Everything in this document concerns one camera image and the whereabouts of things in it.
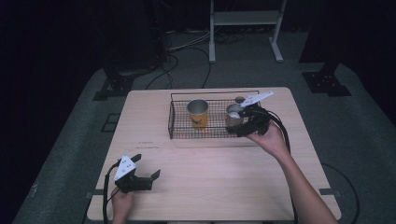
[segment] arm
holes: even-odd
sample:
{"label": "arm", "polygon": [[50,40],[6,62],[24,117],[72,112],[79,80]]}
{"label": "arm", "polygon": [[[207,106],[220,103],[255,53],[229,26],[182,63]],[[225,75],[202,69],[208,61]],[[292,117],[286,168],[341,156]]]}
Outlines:
{"label": "arm", "polygon": [[289,154],[282,132],[272,121],[265,135],[253,133],[247,138],[258,144],[279,162],[302,223],[337,223],[329,207],[323,202]]}
{"label": "arm", "polygon": [[112,224],[124,224],[134,204],[134,193],[132,191],[123,193],[119,188],[114,188],[111,195],[114,195],[111,199],[113,204]]}

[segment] gray carpet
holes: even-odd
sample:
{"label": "gray carpet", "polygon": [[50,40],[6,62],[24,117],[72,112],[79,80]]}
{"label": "gray carpet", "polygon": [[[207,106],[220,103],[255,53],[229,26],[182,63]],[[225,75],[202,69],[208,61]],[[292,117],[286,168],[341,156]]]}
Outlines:
{"label": "gray carpet", "polygon": [[[205,88],[288,87],[322,162],[345,174],[360,200],[357,223],[393,223],[396,220],[396,130],[351,70],[340,65],[336,76],[352,96],[329,97],[311,93],[302,72],[318,71],[321,63],[298,63],[307,33],[281,32],[278,45],[285,62],[277,63],[268,42],[270,34],[245,35],[231,45],[216,45],[217,62],[211,65]],[[173,46],[196,35],[170,35]],[[195,46],[207,52],[207,44]],[[173,53],[177,67],[169,77],[155,80],[150,89],[201,88],[208,59],[197,49]],[[163,64],[175,64],[174,58]],[[163,72],[157,69],[138,77],[133,90],[143,90]],[[103,133],[107,116],[120,113],[125,97],[93,101],[106,76],[92,75],[49,157],[20,209],[15,223],[92,223],[85,216],[89,192],[95,189],[113,133]],[[327,166],[324,171],[342,211],[340,223],[351,223],[356,199],[346,180]]]}

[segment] yellow cup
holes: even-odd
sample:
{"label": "yellow cup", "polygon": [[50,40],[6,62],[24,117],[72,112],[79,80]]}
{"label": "yellow cup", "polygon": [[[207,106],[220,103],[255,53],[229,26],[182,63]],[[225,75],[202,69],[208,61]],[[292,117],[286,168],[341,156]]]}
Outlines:
{"label": "yellow cup", "polygon": [[192,127],[204,128],[207,124],[207,109],[209,104],[205,100],[191,100],[187,104],[187,111],[191,118]]}

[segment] black cable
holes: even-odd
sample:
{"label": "black cable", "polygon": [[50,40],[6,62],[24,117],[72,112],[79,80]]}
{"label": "black cable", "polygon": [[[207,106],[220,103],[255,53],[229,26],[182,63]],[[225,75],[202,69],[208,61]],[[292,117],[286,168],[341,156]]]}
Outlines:
{"label": "black cable", "polygon": [[[237,2],[238,2],[237,0],[234,2],[234,4],[233,4],[233,9],[235,9],[235,6],[236,6]],[[228,7],[230,6],[230,4],[231,4],[231,0],[228,1],[227,6],[226,6],[226,8],[224,8],[223,11],[228,11]],[[184,49],[184,48],[190,47],[190,46],[192,46],[192,45],[197,45],[198,43],[204,42],[205,40],[207,40],[207,39],[210,37],[210,34],[209,34],[208,31],[202,31],[202,32],[205,32],[206,34],[205,34],[205,35],[201,35],[199,38],[197,38],[197,39],[195,39],[195,40],[192,40],[191,42],[185,44],[184,46],[176,47],[175,49],[172,49],[172,50]],[[183,33],[183,34],[189,34],[189,35],[196,35],[195,33],[188,32],[188,31],[182,31],[181,33]]]}
{"label": "black cable", "polygon": [[172,57],[172,58],[176,59],[175,65],[174,65],[171,69],[166,70],[165,72],[159,74],[159,75],[156,76],[154,79],[152,79],[152,80],[150,81],[150,83],[146,86],[145,90],[148,90],[148,89],[149,89],[149,86],[150,86],[155,80],[157,80],[159,77],[162,77],[163,75],[169,73],[170,71],[172,71],[173,69],[175,69],[175,68],[177,67],[177,65],[178,65],[178,58],[177,58],[176,56],[174,56],[174,55],[171,55],[171,54],[169,54],[169,57]]}
{"label": "black cable", "polygon": [[169,83],[165,86],[165,89],[167,90],[168,89],[168,86],[170,86],[170,89],[172,90],[173,89],[173,82],[174,82],[174,79],[173,79],[173,77],[169,74],[169,72],[170,71],[168,71],[168,70],[166,70],[164,67],[163,67],[163,64],[161,65],[161,69],[168,75],[168,80],[169,80]]}
{"label": "black cable", "polygon": [[359,215],[361,213],[361,202],[359,200],[358,192],[356,191],[356,189],[353,186],[352,182],[349,180],[349,178],[343,172],[341,172],[337,168],[331,166],[330,164],[327,164],[327,163],[324,163],[324,162],[321,162],[320,164],[322,166],[327,166],[327,167],[333,169],[335,172],[337,172],[339,175],[341,175],[346,180],[346,182],[349,184],[349,186],[352,188],[353,194],[355,195],[356,213],[355,213],[355,216],[353,217],[353,220],[352,220],[351,223],[352,224],[356,223],[356,221],[358,220],[358,217],[359,217]]}
{"label": "black cable", "polygon": [[103,212],[103,222],[107,224],[108,218],[107,218],[107,204],[111,200],[111,198],[115,195],[112,195],[110,200],[107,199],[107,192],[108,192],[108,179],[110,178],[110,173],[111,171],[120,165],[120,160],[118,160],[115,164],[113,164],[110,169],[108,170],[106,176],[105,176],[105,184],[103,186],[103,207],[102,207],[102,212]]}
{"label": "black cable", "polygon": [[122,77],[126,77],[126,78],[141,77],[143,75],[147,75],[147,74],[150,74],[150,73],[154,72],[156,69],[157,69],[157,65],[152,66],[151,68],[149,68],[147,70],[143,70],[143,71],[140,71],[140,72],[132,73],[130,75],[122,75]]}
{"label": "black cable", "polygon": [[203,49],[191,48],[191,47],[188,47],[188,48],[186,47],[186,48],[182,48],[182,49],[176,49],[176,50],[173,50],[173,52],[178,52],[178,51],[182,51],[182,50],[186,50],[186,49],[195,49],[195,50],[199,50],[199,51],[201,51],[201,52],[206,56],[206,58],[207,58],[207,61],[208,61],[208,64],[209,64],[209,68],[208,68],[208,70],[207,70],[207,74],[206,74],[204,83],[202,84],[202,87],[201,87],[201,89],[203,89],[203,88],[205,87],[205,85],[206,85],[207,80],[209,79],[210,71],[212,70],[212,64],[209,62],[209,55],[208,55],[208,54],[206,53],[206,51],[204,51]]}
{"label": "black cable", "polygon": [[234,44],[236,42],[242,41],[245,39],[245,35],[244,32],[240,34],[242,37],[238,37],[237,35],[229,35],[229,34],[217,34],[215,41],[216,44],[220,44],[220,45],[231,45]]}
{"label": "black cable", "polygon": [[[286,130],[286,128],[285,128],[285,126],[283,125],[282,121],[280,120],[279,116],[278,116],[276,113],[272,112],[272,111],[268,111],[268,110],[265,110],[265,111],[266,111],[266,113],[265,113],[265,112],[262,112],[262,111],[258,111],[258,110],[255,110],[255,111],[253,111],[253,112],[259,113],[259,114],[263,114],[264,116],[268,116],[271,120],[274,121],[274,123],[275,123],[275,124],[280,128],[280,130],[282,131],[282,133],[283,133],[283,138],[285,139],[286,148],[288,149],[288,152],[291,154],[291,150],[290,150],[290,140],[289,140],[288,131]],[[293,216],[294,216],[293,219],[294,219],[294,223],[297,224],[297,223],[298,223],[298,214],[297,214],[297,210],[296,210],[296,208],[295,208],[294,201],[293,201],[293,198],[291,197],[291,195],[290,195],[290,200],[291,200],[291,207],[292,207],[292,209],[293,209]]]}
{"label": "black cable", "polygon": [[202,30],[202,31],[181,31],[182,34],[184,35],[194,35],[194,36],[203,36],[202,33],[207,34],[207,30]]}
{"label": "black cable", "polygon": [[111,201],[111,199],[120,191],[120,189],[117,189],[114,194],[111,195],[111,197],[107,200],[107,203]]}

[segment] black wire basket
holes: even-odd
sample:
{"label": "black wire basket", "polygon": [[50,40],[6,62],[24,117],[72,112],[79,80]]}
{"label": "black wire basket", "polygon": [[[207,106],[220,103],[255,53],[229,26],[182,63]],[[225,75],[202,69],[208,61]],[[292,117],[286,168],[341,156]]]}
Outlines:
{"label": "black wire basket", "polygon": [[190,139],[190,138],[234,138],[237,137],[235,133],[227,131],[226,125],[226,108],[228,105],[235,104],[235,98],[224,100],[206,100],[209,108],[207,110],[207,124],[205,128],[193,128],[189,112],[187,111],[187,104],[190,100],[174,100],[171,94],[171,104],[169,109],[168,131],[171,139]]}

